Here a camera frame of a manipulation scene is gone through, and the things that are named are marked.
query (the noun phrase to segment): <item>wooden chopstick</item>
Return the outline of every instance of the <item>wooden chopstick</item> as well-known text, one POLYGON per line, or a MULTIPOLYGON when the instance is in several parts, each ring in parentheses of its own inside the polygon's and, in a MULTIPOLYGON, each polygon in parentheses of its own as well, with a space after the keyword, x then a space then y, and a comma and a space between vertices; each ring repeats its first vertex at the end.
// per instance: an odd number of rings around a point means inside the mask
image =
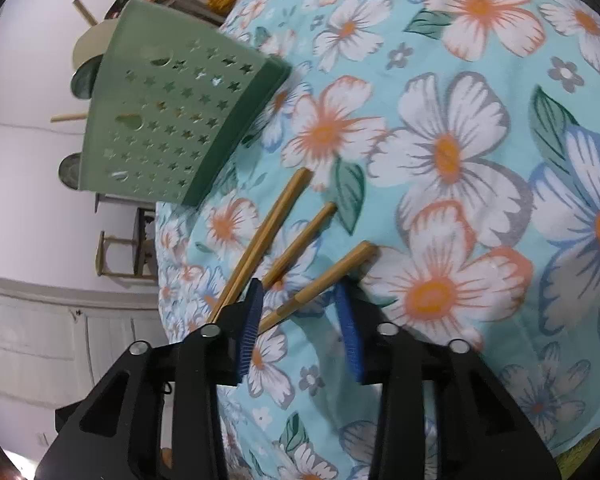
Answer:
POLYGON ((314 176, 313 172, 307 168, 297 170, 285 189, 282 191, 275 204, 267 214, 256 234, 251 239, 248 247, 242 254, 238 265, 229 278, 216 306, 211 311, 209 319, 215 322, 222 307, 226 304, 233 303, 240 292, 244 289, 247 281, 256 270, 264 253, 269 249, 273 238, 280 229, 280 226, 285 221, 286 216, 291 211, 291 208, 296 203, 300 194, 304 191, 314 176))
POLYGON ((278 323, 291 316, 296 310, 309 303, 316 296, 346 276, 350 270, 362 264, 376 252, 376 246, 368 241, 360 242, 341 260, 333 264, 326 272, 313 280, 294 297, 269 314, 260 322, 258 334, 273 328, 278 323))
POLYGON ((280 257, 273 262, 269 272, 267 272, 262 279, 262 287, 264 290, 269 290, 271 286, 284 275, 291 264, 302 255, 304 250, 312 242, 322 224, 332 217, 337 209, 338 207, 333 202, 327 202, 324 207, 320 209, 315 218, 305 226, 296 239, 291 242, 289 247, 287 247, 280 257))
POLYGON ((51 117, 52 123, 64 123, 65 121, 83 121, 89 117, 88 113, 83 114, 62 114, 51 117))
POLYGON ((93 14, 89 12, 89 9, 84 6, 82 0, 74 0, 74 7, 78 9, 80 15, 84 18, 84 21, 89 23, 90 27, 95 27, 98 24, 98 20, 93 17, 93 14))

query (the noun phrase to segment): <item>wooden stick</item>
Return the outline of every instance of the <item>wooden stick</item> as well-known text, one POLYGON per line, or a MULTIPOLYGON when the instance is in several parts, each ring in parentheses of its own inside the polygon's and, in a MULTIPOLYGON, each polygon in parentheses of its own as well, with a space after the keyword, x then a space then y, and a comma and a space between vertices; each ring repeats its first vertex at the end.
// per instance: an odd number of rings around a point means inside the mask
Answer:
POLYGON ((350 270, 368 260, 376 252, 376 246, 364 241, 356 245, 344 256, 343 259, 333 264, 325 273, 313 280, 284 305, 279 306, 260 322, 258 334, 262 334, 273 328, 278 323, 291 316, 296 310, 309 303, 316 296, 323 293, 327 288, 336 283, 340 278, 346 276, 350 270))
POLYGON ((262 279, 262 287, 269 290, 271 286, 279 280, 288 270, 291 264, 296 261, 314 239, 322 224, 332 217, 338 207, 333 202, 327 202, 320 212, 311 220, 298 237, 291 242, 285 252, 273 263, 269 272, 262 279))
POLYGON ((256 231, 256 234, 251 239, 247 249, 242 254, 242 257, 224 287, 216 306, 211 311, 209 319, 213 322, 218 318, 218 314, 222 307, 226 304, 233 303, 237 299, 247 281, 256 270, 264 253, 269 249, 273 238, 285 221, 286 216, 289 214, 291 208, 296 203, 296 200, 304 191, 304 188, 307 187, 313 176, 314 174, 311 171, 302 168, 297 170, 289 180, 288 184, 286 184, 285 189, 276 200, 276 203, 256 231))
POLYGON ((90 27, 95 27, 98 24, 98 20, 93 17, 93 14, 89 12, 81 0, 74 0, 74 7, 78 9, 78 12, 80 12, 80 15, 84 18, 84 21, 89 23, 90 27))
POLYGON ((66 121, 83 121, 87 117, 89 117, 89 113, 85 112, 83 114, 62 114, 62 115, 54 115, 51 117, 52 123, 64 123, 66 121))

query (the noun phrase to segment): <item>plastic basket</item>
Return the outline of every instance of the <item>plastic basket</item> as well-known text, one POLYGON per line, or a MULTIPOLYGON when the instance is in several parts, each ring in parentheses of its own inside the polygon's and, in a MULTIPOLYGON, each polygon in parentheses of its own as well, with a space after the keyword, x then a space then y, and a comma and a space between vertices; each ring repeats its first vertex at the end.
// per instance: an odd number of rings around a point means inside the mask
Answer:
POLYGON ((199 205, 290 66, 132 0, 96 80, 80 189, 199 205))

